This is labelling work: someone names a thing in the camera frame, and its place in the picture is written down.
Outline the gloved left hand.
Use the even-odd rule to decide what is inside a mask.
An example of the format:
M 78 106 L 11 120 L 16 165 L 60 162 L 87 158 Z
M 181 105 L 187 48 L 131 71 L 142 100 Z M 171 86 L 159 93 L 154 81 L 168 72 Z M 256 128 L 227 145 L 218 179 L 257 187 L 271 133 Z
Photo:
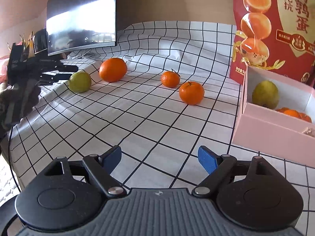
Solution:
M 40 87 L 35 86 L 24 106 L 21 106 L 23 97 L 20 89 L 8 87 L 6 82 L 1 83 L 1 139 L 5 137 L 15 123 L 32 112 L 39 102 L 40 92 Z

